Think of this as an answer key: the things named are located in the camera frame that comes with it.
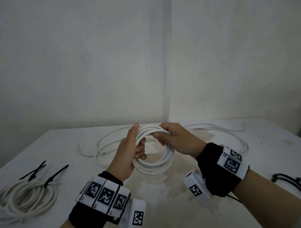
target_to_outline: white wall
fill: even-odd
[[[169,120],[301,127],[301,1],[173,0]]]
[[[49,129],[168,120],[170,0],[5,0],[0,30],[0,167]]]

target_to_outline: person's left arm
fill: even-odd
[[[132,164],[133,159],[141,158],[145,160],[147,155],[144,154],[145,150],[145,138],[143,138],[138,146],[135,144],[135,137],[139,130],[139,124],[135,123],[133,127],[129,130],[126,138],[122,139],[116,155],[111,162],[110,166],[106,171],[99,174],[99,176],[113,181],[119,185],[123,185],[123,182],[129,178],[134,170],[134,166]],[[69,219],[67,219],[61,228],[82,228],[89,227],[91,222],[91,227],[95,224],[92,220],[89,219],[93,214],[97,214],[97,224],[98,227],[103,227],[106,220],[106,215],[96,211],[80,202],[78,202],[73,208],[71,214],[69,215]]]

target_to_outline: black wristband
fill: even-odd
[[[98,176],[123,186],[122,181],[106,171]],[[80,202],[77,202],[69,215],[69,221],[75,228],[94,227],[96,224],[97,227],[103,227],[108,219],[108,215]]]
[[[224,147],[208,143],[197,157],[206,187],[212,195],[225,197],[233,191],[241,179],[217,164]]]

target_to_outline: table surface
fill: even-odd
[[[187,126],[196,123],[210,123],[229,129],[246,130],[236,132],[249,145],[244,160],[251,169],[270,179],[274,173],[284,173],[292,177],[301,175],[301,139],[261,117],[223,119],[208,121],[180,122]],[[47,166],[37,177],[47,180],[66,164],[70,166],[57,179],[61,183],[59,195],[53,207],[44,215],[24,224],[9,227],[60,227],[75,205],[75,198],[87,180],[106,169],[114,157],[114,152],[100,156],[101,164],[95,159],[79,153],[78,144],[87,153],[96,152],[97,142],[106,134],[125,126],[76,128],[50,130],[0,169],[0,188],[18,180],[21,176],[37,168],[44,160]],[[126,136],[127,129],[110,134],[102,142],[114,142]],[[216,130],[194,130],[194,134],[207,142],[227,145],[239,151],[242,144],[230,134]],[[146,150],[159,154],[149,155],[155,161],[164,147],[158,142],[147,142]],[[183,184],[185,175],[197,169],[197,162],[189,156],[176,152],[171,168],[158,176],[146,176],[134,170],[125,181],[133,198],[147,203],[144,227],[260,227],[247,209],[231,198],[213,197],[213,208],[202,208],[194,200],[191,192]],[[292,185],[277,181],[279,186],[301,198],[301,193]],[[105,227],[117,227],[107,223]]]

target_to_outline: qr code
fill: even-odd
[[[118,210],[122,210],[124,204],[126,203],[126,196],[118,194],[118,196],[116,197],[116,201],[113,205],[113,208],[118,209]]]
[[[200,194],[202,194],[202,191],[197,187],[196,184],[194,184],[193,186],[191,186],[189,189],[194,194],[195,197],[197,197]]]
[[[104,189],[99,194],[99,197],[98,197],[97,201],[109,206],[110,203],[111,203],[111,200],[113,198],[114,193],[115,193],[114,191],[104,187]]]
[[[230,172],[236,174],[237,170],[239,169],[240,163],[236,160],[234,160],[233,158],[228,157],[224,167],[229,170]]]
[[[100,188],[101,184],[92,182],[88,187],[87,191],[85,192],[85,195],[95,198]]]
[[[135,211],[134,212],[133,225],[142,226],[143,214],[144,214],[143,211]]]
[[[231,150],[230,155],[241,162],[243,161],[243,157],[239,153],[236,153],[234,150]]]

